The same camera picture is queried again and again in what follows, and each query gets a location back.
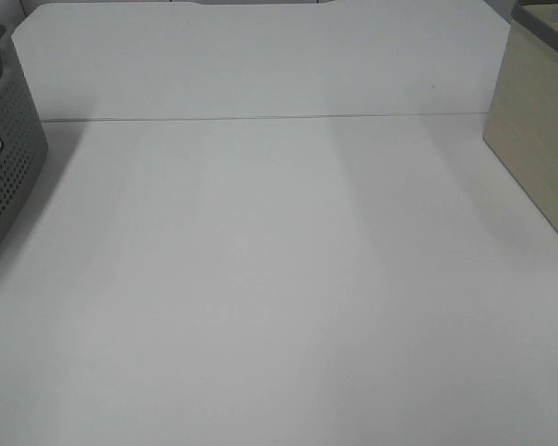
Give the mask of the beige storage box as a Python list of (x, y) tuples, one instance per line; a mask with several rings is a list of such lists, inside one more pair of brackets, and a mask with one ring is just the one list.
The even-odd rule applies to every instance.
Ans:
[(558, 1), (518, 1), (484, 141), (558, 234)]

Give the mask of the grey perforated plastic basket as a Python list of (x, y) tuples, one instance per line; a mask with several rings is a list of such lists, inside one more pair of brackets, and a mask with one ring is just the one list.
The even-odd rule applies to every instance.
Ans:
[(0, 23), (0, 244), (26, 204), (47, 151), (12, 31)]

